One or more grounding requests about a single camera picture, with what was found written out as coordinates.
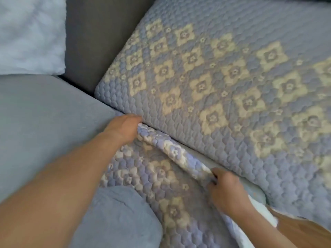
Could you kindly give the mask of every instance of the person's left arm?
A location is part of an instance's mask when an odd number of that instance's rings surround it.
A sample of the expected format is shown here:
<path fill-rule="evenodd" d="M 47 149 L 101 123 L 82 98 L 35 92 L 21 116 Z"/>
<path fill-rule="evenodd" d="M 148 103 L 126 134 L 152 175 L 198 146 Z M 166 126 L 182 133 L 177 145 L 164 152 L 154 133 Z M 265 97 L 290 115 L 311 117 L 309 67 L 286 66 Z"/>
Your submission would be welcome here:
<path fill-rule="evenodd" d="M 91 141 L 47 165 L 0 204 L 0 247 L 67 246 L 116 151 L 141 117 L 116 117 Z"/>

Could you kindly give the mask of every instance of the sofa backrest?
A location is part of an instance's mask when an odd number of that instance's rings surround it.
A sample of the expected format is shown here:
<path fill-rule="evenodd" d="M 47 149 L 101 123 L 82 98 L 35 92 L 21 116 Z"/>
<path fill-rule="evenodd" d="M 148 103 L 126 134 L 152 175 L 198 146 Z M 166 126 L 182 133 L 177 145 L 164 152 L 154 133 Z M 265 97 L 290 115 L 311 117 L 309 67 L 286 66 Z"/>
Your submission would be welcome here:
<path fill-rule="evenodd" d="M 153 2 L 67 0 L 64 78 L 92 95 Z"/>

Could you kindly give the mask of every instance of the gray seat cushion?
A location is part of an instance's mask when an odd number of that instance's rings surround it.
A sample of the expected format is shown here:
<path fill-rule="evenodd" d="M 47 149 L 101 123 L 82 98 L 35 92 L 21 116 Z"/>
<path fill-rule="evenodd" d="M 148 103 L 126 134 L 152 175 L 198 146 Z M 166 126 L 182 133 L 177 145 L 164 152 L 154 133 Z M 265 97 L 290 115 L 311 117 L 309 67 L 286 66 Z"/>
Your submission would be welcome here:
<path fill-rule="evenodd" d="M 0 202 L 100 132 L 109 106 L 53 76 L 0 76 Z"/>
<path fill-rule="evenodd" d="M 154 0 L 67 0 L 64 76 L 93 94 Z"/>

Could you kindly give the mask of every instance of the bare skin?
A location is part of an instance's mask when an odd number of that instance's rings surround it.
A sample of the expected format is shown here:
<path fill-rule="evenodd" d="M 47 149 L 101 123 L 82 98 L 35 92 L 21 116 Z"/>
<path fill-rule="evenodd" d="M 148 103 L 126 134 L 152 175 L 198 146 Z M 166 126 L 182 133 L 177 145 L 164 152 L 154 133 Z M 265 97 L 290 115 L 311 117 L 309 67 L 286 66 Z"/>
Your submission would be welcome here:
<path fill-rule="evenodd" d="M 212 171 L 217 177 L 216 185 L 208 185 L 213 203 L 237 223 L 255 248 L 296 248 L 254 208 L 237 176 L 219 168 Z"/>
<path fill-rule="evenodd" d="M 66 247 L 116 151 L 141 117 L 116 117 L 91 141 L 47 165 L 0 204 L 0 247 Z"/>

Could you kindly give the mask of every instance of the brown floor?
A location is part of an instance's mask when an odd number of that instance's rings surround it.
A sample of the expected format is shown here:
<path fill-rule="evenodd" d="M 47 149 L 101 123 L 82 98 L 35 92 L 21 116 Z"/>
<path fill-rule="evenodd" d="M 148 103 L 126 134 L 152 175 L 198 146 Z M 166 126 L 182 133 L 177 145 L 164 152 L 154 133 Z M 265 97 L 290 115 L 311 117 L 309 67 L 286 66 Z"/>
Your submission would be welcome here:
<path fill-rule="evenodd" d="M 273 212 L 279 231 L 298 248 L 331 248 L 331 232 L 306 220 L 296 220 Z"/>

